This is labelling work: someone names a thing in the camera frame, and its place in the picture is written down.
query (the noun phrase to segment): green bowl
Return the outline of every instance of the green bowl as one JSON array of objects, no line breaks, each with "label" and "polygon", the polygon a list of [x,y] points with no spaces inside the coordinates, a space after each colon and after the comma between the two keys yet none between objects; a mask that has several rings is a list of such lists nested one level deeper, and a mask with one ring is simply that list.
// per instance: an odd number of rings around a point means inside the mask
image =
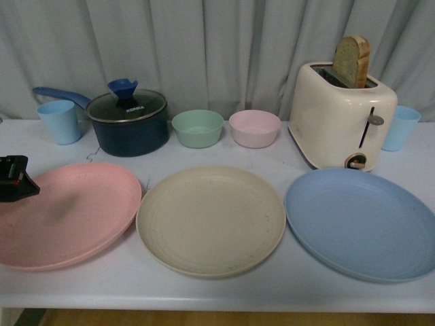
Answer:
[{"label": "green bowl", "polygon": [[219,140],[224,118],[209,110],[190,110],[176,115],[172,127],[178,141],[190,148],[205,148]]}]

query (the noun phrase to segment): bread slice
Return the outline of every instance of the bread slice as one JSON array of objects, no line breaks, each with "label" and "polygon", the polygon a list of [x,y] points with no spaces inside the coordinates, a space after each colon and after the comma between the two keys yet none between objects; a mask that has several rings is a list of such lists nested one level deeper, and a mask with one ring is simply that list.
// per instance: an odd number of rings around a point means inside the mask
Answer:
[{"label": "bread slice", "polygon": [[355,88],[366,86],[370,44],[362,36],[342,38],[334,55],[332,69]]}]

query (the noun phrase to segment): speckled plate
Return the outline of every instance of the speckled plate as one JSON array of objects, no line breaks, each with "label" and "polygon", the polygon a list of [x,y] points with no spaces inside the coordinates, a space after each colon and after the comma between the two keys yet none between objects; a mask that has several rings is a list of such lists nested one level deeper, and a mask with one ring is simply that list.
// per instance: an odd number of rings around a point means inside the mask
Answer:
[{"label": "speckled plate", "polygon": [[175,173],[143,198],[137,231],[173,270],[203,278],[242,273],[266,259],[285,229],[281,196],[240,168],[203,166]]},{"label": "speckled plate", "polygon": [[73,164],[33,178],[39,195],[0,203],[0,264],[53,270],[113,243],[131,224],[141,185],[109,163]]}]

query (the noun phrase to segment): saucepan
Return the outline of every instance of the saucepan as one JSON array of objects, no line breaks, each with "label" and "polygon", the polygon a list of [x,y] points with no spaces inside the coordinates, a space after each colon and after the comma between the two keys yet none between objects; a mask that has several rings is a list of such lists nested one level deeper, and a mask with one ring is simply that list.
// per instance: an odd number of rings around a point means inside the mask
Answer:
[{"label": "saucepan", "polygon": [[112,92],[91,100],[84,95],[36,87],[39,95],[73,101],[92,120],[101,149],[113,156],[140,156],[162,147],[169,139],[167,101],[153,90],[136,89],[137,81],[117,79]]}]

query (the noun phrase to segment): white table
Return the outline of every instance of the white table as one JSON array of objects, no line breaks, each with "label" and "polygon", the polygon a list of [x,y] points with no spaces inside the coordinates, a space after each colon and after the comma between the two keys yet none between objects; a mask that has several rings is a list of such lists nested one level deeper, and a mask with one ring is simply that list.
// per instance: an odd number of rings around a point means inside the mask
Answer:
[{"label": "white table", "polygon": [[[117,158],[99,150],[90,122],[72,145],[55,145],[39,120],[0,124],[0,155],[26,155],[35,177],[67,164],[112,162],[132,170],[141,184],[193,166],[225,164],[250,170],[284,196],[295,178],[311,168],[287,129],[264,149],[237,145],[226,122],[220,141],[206,149],[181,146],[171,131],[159,150]],[[401,185],[435,211],[435,124],[420,123],[404,148],[382,151],[371,172]],[[273,254],[235,277],[204,280],[158,263],[131,227],[102,253],[80,264],[47,272],[0,266],[0,307],[115,308],[142,310],[231,310],[280,312],[435,312],[435,273],[399,284],[356,280],[325,267],[296,241],[289,227]]]}]

